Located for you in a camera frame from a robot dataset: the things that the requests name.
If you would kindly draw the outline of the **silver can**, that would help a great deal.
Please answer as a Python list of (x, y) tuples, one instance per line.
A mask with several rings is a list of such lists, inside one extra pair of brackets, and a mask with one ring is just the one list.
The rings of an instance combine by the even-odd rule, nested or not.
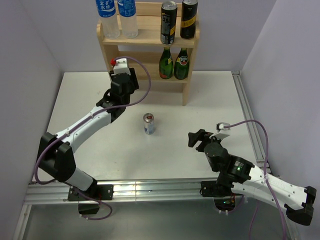
[(155, 119), (152, 113), (145, 113), (143, 115), (144, 132), (152, 135), (155, 132)]

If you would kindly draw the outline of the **water bottle blue label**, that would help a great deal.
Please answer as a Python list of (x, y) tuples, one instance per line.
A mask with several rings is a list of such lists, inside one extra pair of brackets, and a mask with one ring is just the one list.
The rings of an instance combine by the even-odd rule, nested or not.
[(116, 39), (120, 36), (116, 6), (113, 0), (96, 0), (96, 8), (100, 17), (103, 33), (107, 39)]
[(117, 6), (123, 35), (135, 38), (139, 33), (135, 0), (118, 0)]

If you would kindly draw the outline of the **black can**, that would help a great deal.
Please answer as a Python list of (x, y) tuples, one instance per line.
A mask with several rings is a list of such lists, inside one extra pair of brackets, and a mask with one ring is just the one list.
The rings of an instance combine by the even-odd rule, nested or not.
[(175, 40), (178, 6), (174, 1), (161, 5), (160, 40), (164, 45), (171, 45)]
[(183, 0), (181, 7), (180, 37), (192, 39), (196, 32), (198, 0)]

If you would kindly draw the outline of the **black can front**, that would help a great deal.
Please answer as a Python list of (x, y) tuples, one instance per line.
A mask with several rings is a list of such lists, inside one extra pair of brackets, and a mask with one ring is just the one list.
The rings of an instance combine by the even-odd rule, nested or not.
[(181, 7), (180, 37), (192, 39), (196, 32), (198, 0), (183, 0)]

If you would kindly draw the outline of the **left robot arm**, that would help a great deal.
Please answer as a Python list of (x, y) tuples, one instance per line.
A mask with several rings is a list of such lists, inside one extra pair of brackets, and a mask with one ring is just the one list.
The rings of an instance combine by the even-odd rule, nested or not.
[(46, 132), (41, 137), (34, 167), (34, 178), (38, 184), (44, 184), (38, 175), (41, 169), (52, 176), (54, 181), (79, 190), (79, 194), (86, 200), (96, 197), (97, 180), (76, 166), (74, 153), (92, 135), (112, 124), (127, 107), (132, 106), (131, 95), (139, 89), (132, 67), (115, 67), (109, 76), (110, 88), (87, 115), (56, 134)]

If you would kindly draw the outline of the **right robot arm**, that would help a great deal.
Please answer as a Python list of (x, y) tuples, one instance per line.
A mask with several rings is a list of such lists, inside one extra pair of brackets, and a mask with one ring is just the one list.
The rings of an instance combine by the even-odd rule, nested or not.
[(203, 197), (246, 195), (273, 207), (280, 207), (293, 222), (309, 226), (313, 219), (313, 204), (317, 190), (300, 187), (264, 173), (256, 164), (228, 153), (221, 141), (229, 136), (226, 130), (217, 133), (200, 129), (188, 133), (188, 147), (204, 153), (211, 170), (218, 173), (216, 180), (200, 183)]

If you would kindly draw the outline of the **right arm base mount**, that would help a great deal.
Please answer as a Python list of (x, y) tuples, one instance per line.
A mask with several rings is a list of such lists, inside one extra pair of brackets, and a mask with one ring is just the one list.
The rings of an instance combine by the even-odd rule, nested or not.
[(228, 215), (245, 203), (243, 195), (233, 193), (231, 189), (216, 184), (216, 180), (201, 181), (199, 194), (204, 198), (213, 198), (219, 214)]

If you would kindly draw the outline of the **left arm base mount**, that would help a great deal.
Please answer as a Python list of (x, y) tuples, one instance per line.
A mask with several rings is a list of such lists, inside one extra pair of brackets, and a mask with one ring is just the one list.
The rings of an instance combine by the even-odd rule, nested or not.
[(69, 202), (78, 202), (78, 212), (81, 215), (96, 215), (100, 210), (102, 201), (111, 201), (113, 199), (113, 184), (98, 184), (93, 189), (82, 192), (71, 186), (67, 200)]

